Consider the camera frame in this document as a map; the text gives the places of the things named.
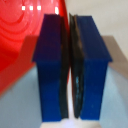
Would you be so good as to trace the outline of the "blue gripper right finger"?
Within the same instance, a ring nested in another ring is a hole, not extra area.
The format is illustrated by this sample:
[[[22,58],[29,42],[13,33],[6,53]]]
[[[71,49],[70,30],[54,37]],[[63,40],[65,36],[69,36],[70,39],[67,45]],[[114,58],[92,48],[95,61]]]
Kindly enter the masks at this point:
[[[70,16],[74,116],[98,120],[112,58],[91,16]]]

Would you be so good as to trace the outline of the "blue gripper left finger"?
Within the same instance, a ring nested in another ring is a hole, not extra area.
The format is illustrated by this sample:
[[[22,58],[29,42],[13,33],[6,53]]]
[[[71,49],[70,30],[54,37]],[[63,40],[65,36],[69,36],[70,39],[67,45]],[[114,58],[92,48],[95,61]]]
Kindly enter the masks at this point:
[[[69,53],[63,17],[44,15],[33,60],[38,69],[42,121],[54,122],[67,118]]]

